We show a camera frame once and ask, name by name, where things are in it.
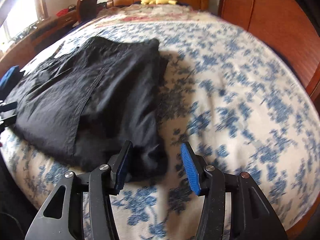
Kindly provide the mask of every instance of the blue floral pattern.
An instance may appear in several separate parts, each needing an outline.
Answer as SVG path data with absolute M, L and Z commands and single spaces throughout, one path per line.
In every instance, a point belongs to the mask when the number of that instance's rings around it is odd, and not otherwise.
M 112 207 L 121 239 L 194 239 L 203 198 L 188 184 L 179 149 L 224 172 L 248 171 L 289 229 L 320 191 L 320 121 L 303 87 L 262 42 L 214 16 L 206 21 L 105 24 L 96 20 L 41 52 L 27 68 L 71 52 L 89 37 L 117 42 L 160 41 L 169 60 L 158 96 L 158 125 L 170 166 L 159 181 L 127 183 Z M 7 129 L 4 159 L 26 196 L 39 207 L 66 170 Z M 88 200 L 85 236 L 90 239 Z M 226 203 L 226 214 L 230 213 Z M 225 218 L 227 239 L 230 218 Z

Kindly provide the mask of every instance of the chair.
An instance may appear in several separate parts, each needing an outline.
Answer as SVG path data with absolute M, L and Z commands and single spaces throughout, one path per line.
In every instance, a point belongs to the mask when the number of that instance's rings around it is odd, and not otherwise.
M 97 13 L 98 0 L 78 0 L 76 7 L 76 16 L 79 23 L 94 19 Z

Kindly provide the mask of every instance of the screw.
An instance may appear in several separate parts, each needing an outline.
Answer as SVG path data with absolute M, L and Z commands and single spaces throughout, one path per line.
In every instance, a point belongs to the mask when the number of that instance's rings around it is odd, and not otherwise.
M 206 169 L 207 171 L 214 171 L 215 167 L 212 166 L 212 165 L 207 165 L 207 166 L 205 167 L 205 169 Z
M 65 176 L 66 178 L 71 178 L 71 177 L 73 176 L 73 172 L 72 172 L 72 171 L 67 171 L 67 172 L 64 174 L 64 176 Z
M 109 165 L 108 165 L 108 164 L 102 164 L 102 165 L 99 167 L 99 169 L 100 169 L 101 171 L 105 171 L 105 170 L 109 169 Z
M 244 178 L 244 179 L 247 179 L 247 178 L 250 177 L 250 175 L 249 175 L 249 173 L 243 171 L 243 172 L 241 172 L 241 177 Z

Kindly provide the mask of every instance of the blue gripper pad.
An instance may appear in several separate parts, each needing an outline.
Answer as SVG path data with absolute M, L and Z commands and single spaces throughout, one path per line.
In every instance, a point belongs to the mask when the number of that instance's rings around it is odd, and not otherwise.
M 197 162 L 197 159 L 189 143 L 183 143 L 181 145 L 181 158 L 189 180 L 190 187 L 194 193 L 199 195 L 201 188 L 199 172 L 196 168 L 196 166 L 198 166 L 198 163 L 194 163 Z

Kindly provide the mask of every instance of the ribbed blue pad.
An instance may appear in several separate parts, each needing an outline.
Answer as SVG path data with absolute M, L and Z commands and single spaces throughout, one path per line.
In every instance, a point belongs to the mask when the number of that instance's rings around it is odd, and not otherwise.
M 184 143 L 181 145 L 181 157 L 190 187 L 198 195 L 200 194 L 199 174 Z

